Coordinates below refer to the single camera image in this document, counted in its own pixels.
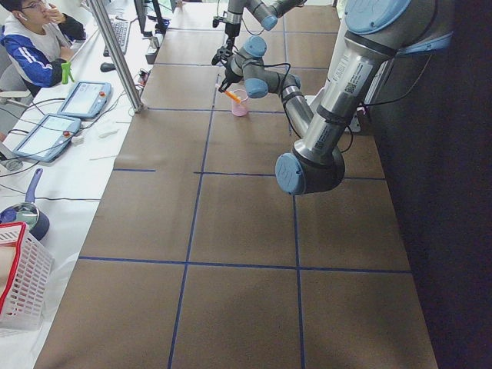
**white basket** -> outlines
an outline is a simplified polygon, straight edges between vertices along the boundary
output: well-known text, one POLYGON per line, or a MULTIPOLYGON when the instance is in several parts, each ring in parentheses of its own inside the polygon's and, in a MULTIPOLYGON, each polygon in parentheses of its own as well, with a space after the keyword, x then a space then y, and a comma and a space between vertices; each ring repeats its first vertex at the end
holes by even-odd
POLYGON ((7 244, 15 247, 15 257, 5 290, 0 291, 0 328, 38 329, 53 257, 26 223, 0 224, 0 247, 7 244))

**keyboard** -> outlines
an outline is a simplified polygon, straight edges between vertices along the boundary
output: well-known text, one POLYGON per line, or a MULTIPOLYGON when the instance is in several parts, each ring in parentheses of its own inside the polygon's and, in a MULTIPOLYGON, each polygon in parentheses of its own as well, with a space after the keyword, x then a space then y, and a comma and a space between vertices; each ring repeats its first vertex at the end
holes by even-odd
MULTIPOLYGON (((130 22, 122 21, 119 19, 111 19, 111 26, 113 31, 115 32, 116 39, 118 40, 118 44, 120 45, 121 52, 123 55, 126 52, 126 48, 128 46, 128 35, 130 34, 130 22)), ((104 56, 109 56, 108 46, 105 47, 104 52, 102 53, 104 56)))

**computer mouse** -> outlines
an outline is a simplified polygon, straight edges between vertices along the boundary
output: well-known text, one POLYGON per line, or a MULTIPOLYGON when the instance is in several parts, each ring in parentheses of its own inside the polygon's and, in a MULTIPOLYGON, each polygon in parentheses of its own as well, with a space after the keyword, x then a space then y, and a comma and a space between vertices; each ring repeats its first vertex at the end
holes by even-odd
POLYGON ((103 72, 106 72, 106 71, 114 71, 116 67, 113 63, 102 63, 99 69, 101 69, 101 71, 103 72))

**saucepan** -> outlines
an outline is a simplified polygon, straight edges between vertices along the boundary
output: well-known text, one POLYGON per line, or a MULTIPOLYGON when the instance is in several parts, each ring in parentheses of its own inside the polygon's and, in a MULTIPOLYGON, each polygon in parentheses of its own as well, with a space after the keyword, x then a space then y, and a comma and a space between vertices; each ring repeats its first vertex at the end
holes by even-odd
POLYGON ((39 210, 34 204, 35 190, 39 183, 39 178, 43 173, 42 168, 36 169, 28 190, 25 193, 25 200, 20 204, 6 208, 0 213, 0 222, 23 221, 28 225, 32 236, 40 241, 48 232, 49 219, 45 213, 39 210))

